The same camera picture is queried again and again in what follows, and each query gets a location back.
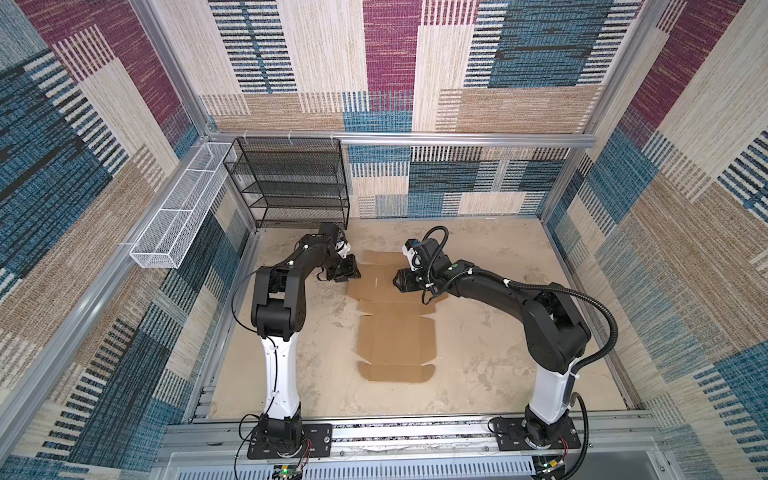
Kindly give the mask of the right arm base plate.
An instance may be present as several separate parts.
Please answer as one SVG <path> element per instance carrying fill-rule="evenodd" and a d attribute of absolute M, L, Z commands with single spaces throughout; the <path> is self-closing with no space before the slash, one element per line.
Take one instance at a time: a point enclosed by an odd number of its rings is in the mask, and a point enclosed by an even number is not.
<path fill-rule="evenodd" d="M 487 427 L 496 438 L 500 451 L 577 450 L 582 439 L 565 413 L 558 421 L 547 424 L 537 417 L 492 417 Z"/>

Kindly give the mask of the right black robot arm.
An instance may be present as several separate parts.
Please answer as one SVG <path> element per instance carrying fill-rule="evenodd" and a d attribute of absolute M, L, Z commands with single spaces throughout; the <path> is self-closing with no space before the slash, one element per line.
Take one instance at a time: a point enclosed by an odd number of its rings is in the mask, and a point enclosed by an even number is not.
<path fill-rule="evenodd" d="M 403 293 L 423 291 L 436 299 L 446 293 L 476 300 L 519 320 L 530 357 L 537 364 L 523 429 L 533 448 L 549 447 L 567 423 L 578 362 L 591 332 L 576 307 L 588 296 L 557 283 L 513 281 L 466 260 L 453 262 L 433 238 L 409 239 L 402 247 L 408 266 L 393 284 Z"/>

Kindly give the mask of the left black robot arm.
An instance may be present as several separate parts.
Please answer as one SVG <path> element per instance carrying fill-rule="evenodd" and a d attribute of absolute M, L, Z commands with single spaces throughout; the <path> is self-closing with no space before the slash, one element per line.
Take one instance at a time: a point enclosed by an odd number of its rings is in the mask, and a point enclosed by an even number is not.
<path fill-rule="evenodd" d="M 321 224 L 287 258 L 255 272 L 251 325 L 264 349 L 267 397 L 251 443 L 279 455 L 294 454 L 304 443 L 297 346 L 307 315 L 305 283 L 317 269 L 328 281 L 361 277 L 344 230 L 334 223 Z"/>

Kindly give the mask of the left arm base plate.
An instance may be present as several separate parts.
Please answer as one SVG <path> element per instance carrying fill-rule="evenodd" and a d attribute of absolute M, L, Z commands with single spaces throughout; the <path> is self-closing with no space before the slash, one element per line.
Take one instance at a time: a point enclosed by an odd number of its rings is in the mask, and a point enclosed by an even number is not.
<path fill-rule="evenodd" d="M 326 458 L 331 454 L 332 439 L 330 423 L 257 426 L 254 438 L 248 441 L 246 456 L 249 460 L 298 460 L 308 451 L 310 458 Z"/>

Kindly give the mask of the brown cardboard box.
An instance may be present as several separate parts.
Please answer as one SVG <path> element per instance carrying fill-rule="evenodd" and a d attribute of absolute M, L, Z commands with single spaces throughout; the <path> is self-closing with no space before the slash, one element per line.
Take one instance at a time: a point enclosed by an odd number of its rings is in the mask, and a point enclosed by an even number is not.
<path fill-rule="evenodd" d="M 349 282 L 347 295 L 361 313 L 356 353 L 360 375 L 370 382 L 425 383 L 436 372 L 436 304 L 421 293 L 402 293 L 393 284 L 407 267 L 398 252 L 366 250 L 358 264 L 361 277 Z"/>

